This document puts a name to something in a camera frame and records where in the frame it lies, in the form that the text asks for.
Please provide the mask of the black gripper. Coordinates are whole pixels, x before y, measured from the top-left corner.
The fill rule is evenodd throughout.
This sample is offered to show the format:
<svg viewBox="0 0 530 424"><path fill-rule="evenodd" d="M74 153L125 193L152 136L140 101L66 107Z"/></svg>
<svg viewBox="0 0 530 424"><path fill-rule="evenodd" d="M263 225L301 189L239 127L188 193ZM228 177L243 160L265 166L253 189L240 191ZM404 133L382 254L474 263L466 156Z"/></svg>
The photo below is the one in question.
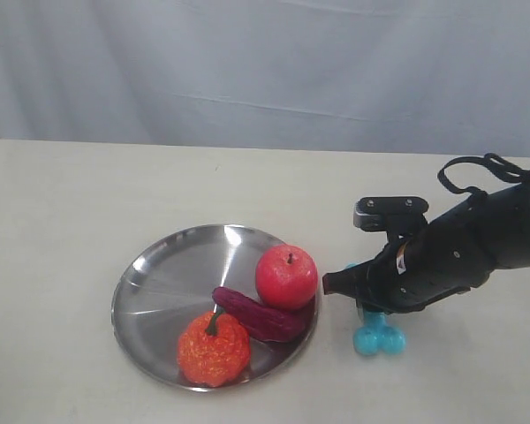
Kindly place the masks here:
<svg viewBox="0 0 530 424"><path fill-rule="evenodd" d="M326 273L323 294L364 297L365 308L411 313L481 286L495 260L470 223L476 212L469 197L415 235L387 240L374 259Z"/></svg>

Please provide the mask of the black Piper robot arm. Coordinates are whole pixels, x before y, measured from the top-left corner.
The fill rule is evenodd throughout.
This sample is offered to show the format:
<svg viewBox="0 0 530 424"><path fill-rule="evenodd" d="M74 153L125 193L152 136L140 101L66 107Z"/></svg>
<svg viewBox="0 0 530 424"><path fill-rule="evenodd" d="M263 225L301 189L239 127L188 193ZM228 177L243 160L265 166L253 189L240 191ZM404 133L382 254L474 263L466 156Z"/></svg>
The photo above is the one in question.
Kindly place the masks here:
<svg viewBox="0 0 530 424"><path fill-rule="evenodd" d="M360 199L355 226L385 232L387 243L374 259L325 274L324 294L408 314L478 288L498 269L530 268L530 179L473 194L431 222L427 211L416 196Z"/></svg>

